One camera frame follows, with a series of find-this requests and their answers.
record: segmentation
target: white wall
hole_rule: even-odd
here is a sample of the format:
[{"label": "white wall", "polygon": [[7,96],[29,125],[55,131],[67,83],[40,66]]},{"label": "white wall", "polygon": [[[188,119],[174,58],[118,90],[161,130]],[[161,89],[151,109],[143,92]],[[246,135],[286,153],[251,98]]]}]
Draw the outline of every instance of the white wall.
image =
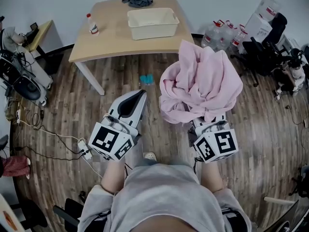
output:
[{"label": "white wall", "polygon": [[[53,19],[64,46],[73,44],[86,14],[94,3],[103,0],[0,0],[4,26],[16,26],[17,32],[27,32],[33,22],[42,24]],[[245,24],[261,0],[178,0],[192,33],[204,33],[204,25],[213,20],[231,20]],[[309,0],[276,0],[280,12],[288,20],[286,33],[299,45],[309,43]],[[44,41],[48,52],[62,45]]]}]

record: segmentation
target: white container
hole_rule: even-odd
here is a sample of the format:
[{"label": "white container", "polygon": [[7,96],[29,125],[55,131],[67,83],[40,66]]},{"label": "white container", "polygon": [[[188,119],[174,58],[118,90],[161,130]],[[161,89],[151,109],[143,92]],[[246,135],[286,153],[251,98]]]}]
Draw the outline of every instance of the white container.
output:
[{"label": "white container", "polygon": [[271,21],[280,10],[281,5],[275,0],[261,0],[255,13],[261,15],[266,21]]},{"label": "white container", "polygon": [[[254,37],[254,39],[257,42],[262,43],[263,40],[269,35],[269,33],[272,30],[271,25],[264,19],[262,19],[259,15],[256,13],[253,13],[250,17],[249,21],[246,24],[245,27],[246,32],[248,33],[243,41],[251,41],[251,37]],[[245,48],[241,44],[238,47],[239,53],[244,53]]]},{"label": "white container", "polygon": [[127,18],[133,40],[174,36],[179,24],[171,8],[131,10]]}]

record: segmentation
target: pink towel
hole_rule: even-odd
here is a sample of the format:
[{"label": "pink towel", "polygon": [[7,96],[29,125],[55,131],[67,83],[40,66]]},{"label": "pink towel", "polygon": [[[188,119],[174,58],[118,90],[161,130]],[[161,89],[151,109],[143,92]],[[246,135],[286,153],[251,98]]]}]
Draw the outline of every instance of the pink towel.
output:
[{"label": "pink towel", "polygon": [[[214,52],[182,41],[179,61],[162,74],[159,97],[162,117],[172,124],[197,117],[211,122],[232,109],[242,81],[224,51]],[[192,109],[186,112],[184,103]]]}]

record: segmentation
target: person's arm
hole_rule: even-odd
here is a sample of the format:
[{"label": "person's arm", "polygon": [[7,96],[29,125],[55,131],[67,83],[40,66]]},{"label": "person's arm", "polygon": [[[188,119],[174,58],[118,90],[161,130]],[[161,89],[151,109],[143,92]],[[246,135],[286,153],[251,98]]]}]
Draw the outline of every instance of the person's arm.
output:
[{"label": "person's arm", "polygon": [[25,36],[20,36],[17,33],[15,33],[11,36],[11,39],[16,43],[16,44],[22,44],[23,42],[25,42],[26,37]]},{"label": "person's arm", "polygon": [[104,190],[115,194],[124,187],[125,162],[126,160],[124,158],[119,162],[113,160],[108,162],[107,169],[101,181],[101,186]]},{"label": "person's arm", "polygon": [[305,72],[304,70],[302,69],[299,69],[298,70],[300,75],[299,75],[299,78],[295,80],[295,86],[296,88],[298,88],[298,86],[300,86],[301,84],[303,84],[305,82],[305,78],[306,78],[306,75],[305,75]]},{"label": "person's arm", "polygon": [[230,189],[225,188],[216,161],[202,164],[201,185],[209,189],[218,201],[225,227],[233,232],[251,232],[251,222]]},{"label": "person's arm", "polygon": [[78,232],[94,231],[92,226],[110,227],[110,212],[114,194],[124,187],[125,159],[120,162],[110,160],[101,181],[101,185],[95,185],[87,196]]},{"label": "person's arm", "polygon": [[201,185],[212,193],[225,188],[216,161],[202,163]]},{"label": "person's arm", "polygon": [[282,71],[283,74],[287,75],[291,81],[291,83],[294,85],[294,87],[296,87],[296,84],[295,84],[295,80],[294,78],[292,77],[291,73],[288,71],[288,70],[284,70]]}]

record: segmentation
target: electrical cord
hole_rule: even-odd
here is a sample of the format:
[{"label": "electrical cord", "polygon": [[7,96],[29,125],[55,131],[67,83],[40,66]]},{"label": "electrical cord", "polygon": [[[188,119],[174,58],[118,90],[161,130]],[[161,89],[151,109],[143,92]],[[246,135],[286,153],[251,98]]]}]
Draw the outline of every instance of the electrical cord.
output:
[{"label": "electrical cord", "polygon": [[65,142],[60,138],[60,137],[73,138],[73,139],[76,139],[77,141],[79,141],[80,139],[78,139],[77,137],[59,135],[59,134],[57,134],[57,133],[55,133],[55,132],[52,132],[52,131],[47,130],[46,127],[45,127],[44,125],[41,125],[40,127],[36,127],[36,126],[33,126],[33,125],[28,124],[27,122],[25,122],[25,121],[23,121],[23,120],[20,120],[20,122],[22,122],[22,123],[24,123],[24,124],[26,124],[26,125],[32,127],[33,129],[36,129],[37,131],[44,131],[44,132],[46,132],[46,133],[48,133],[48,134],[50,134],[50,135],[55,135],[55,136],[57,136],[57,137],[59,138],[59,140],[63,143],[63,145],[65,146],[65,148],[66,148],[67,150],[69,150],[70,152],[72,152],[73,154],[78,155],[78,154],[81,153],[80,151],[79,151],[79,152],[74,152],[73,150],[71,150],[70,148],[68,148],[67,145],[65,144]]},{"label": "electrical cord", "polygon": [[294,121],[294,119],[293,119],[293,113],[292,113],[292,106],[291,105],[287,105],[286,107],[285,107],[285,109],[289,109],[290,111],[291,111],[291,117],[292,117],[292,121],[293,121],[293,123],[295,124],[295,125],[300,125],[301,123],[303,123],[303,122],[300,122],[300,123],[296,123],[295,121]]},{"label": "electrical cord", "polygon": [[98,176],[100,176],[101,178],[103,178],[102,175],[100,175],[97,171],[94,170],[94,168],[93,168],[93,167],[91,166],[91,164],[85,159],[84,156],[83,156],[83,159],[84,159],[84,161],[90,166],[90,168],[93,170],[93,172],[95,172]]},{"label": "electrical cord", "polygon": [[125,165],[129,168],[129,169],[131,169],[131,170],[133,170],[129,165],[127,165],[126,163],[125,163]]},{"label": "electrical cord", "polygon": [[41,157],[44,157],[44,158],[47,158],[47,159],[53,159],[53,160],[66,160],[66,161],[71,161],[71,160],[78,160],[79,158],[81,158],[84,154],[86,153],[82,153],[79,158],[72,158],[72,159],[67,159],[67,158],[57,158],[57,157],[48,157],[48,156],[45,156],[45,155],[42,155],[38,152],[36,152],[33,148],[29,147],[29,146],[23,146],[23,147],[16,147],[15,149],[16,150],[22,150],[24,148],[28,148],[29,150],[33,151],[35,154],[41,156]]},{"label": "electrical cord", "polygon": [[201,157],[194,157],[194,166],[193,166],[193,171],[195,174],[197,174],[196,172],[196,167],[197,167],[197,162],[204,162],[204,160]]},{"label": "electrical cord", "polygon": [[72,153],[74,153],[74,154],[79,154],[80,152],[74,152],[74,151],[72,151],[70,148],[68,148],[68,146],[66,145],[66,143],[60,138],[61,137],[61,135],[58,135],[57,133],[55,133],[55,132],[52,132],[52,131],[49,131],[49,130],[47,130],[46,129],[46,127],[42,124],[43,123],[43,118],[44,118],[44,110],[42,110],[41,108],[40,108],[40,120],[39,120],[39,117],[38,117],[38,120],[37,120],[37,122],[36,123],[34,123],[34,117],[35,116],[39,116],[38,115],[38,113],[34,113],[33,115],[32,115],[32,120],[31,120],[31,122],[32,122],[32,125],[29,123],[29,121],[28,121],[28,114],[29,114],[29,112],[30,112],[30,110],[27,112],[27,114],[26,114],[26,123],[24,122],[24,121],[22,121],[21,120],[21,122],[24,122],[25,124],[27,124],[28,126],[31,126],[31,127],[33,127],[33,129],[35,130],[35,131],[39,131],[39,130],[41,130],[41,131],[44,131],[44,132],[46,132],[46,133],[49,133],[49,134],[52,134],[52,135],[55,135],[55,136],[57,136],[58,138],[59,138],[59,140],[61,141],[61,143],[65,146],[65,148],[67,149],[67,150],[69,150],[70,152],[72,152]]},{"label": "electrical cord", "polygon": [[[285,109],[289,109],[289,110],[291,111],[292,121],[293,121],[293,123],[294,123],[295,125],[297,125],[297,126],[300,125],[300,124],[303,124],[303,123],[306,121],[306,119],[308,118],[308,116],[309,116],[306,101],[305,101],[305,99],[304,99],[302,93],[301,93],[301,92],[299,92],[299,93],[300,93],[300,95],[301,95],[301,97],[302,97],[302,99],[303,99],[303,101],[304,101],[304,103],[305,103],[306,112],[307,112],[307,115],[303,117],[303,121],[301,121],[301,122],[299,122],[299,123],[296,123],[296,122],[294,121],[294,119],[293,119],[293,113],[292,113],[292,105],[291,105],[291,104],[292,104],[292,100],[290,100],[290,105],[287,105],[287,106],[285,107]],[[303,148],[303,149],[305,150],[305,152],[306,152],[307,149],[304,147],[303,140],[302,140],[302,138],[303,138],[302,135],[303,135],[303,130],[304,130],[304,129],[307,129],[307,128],[305,127],[305,125],[304,125],[304,127],[301,129],[301,132],[300,132],[300,144],[301,144],[302,148]]]}]

